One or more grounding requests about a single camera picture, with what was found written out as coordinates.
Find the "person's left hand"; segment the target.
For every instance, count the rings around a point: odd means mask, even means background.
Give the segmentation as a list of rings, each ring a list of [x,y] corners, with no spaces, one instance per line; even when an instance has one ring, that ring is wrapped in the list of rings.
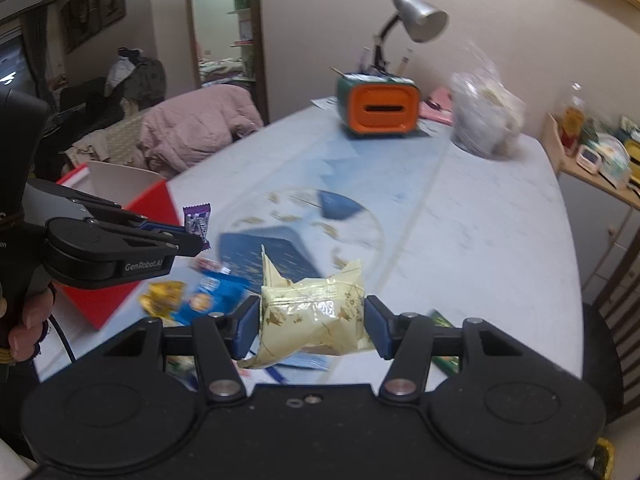
[[[56,288],[52,282],[44,292],[26,300],[22,320],[9,333],[9,352],[12,363],[32,360],[47,337],[47,325],[56,300]]]

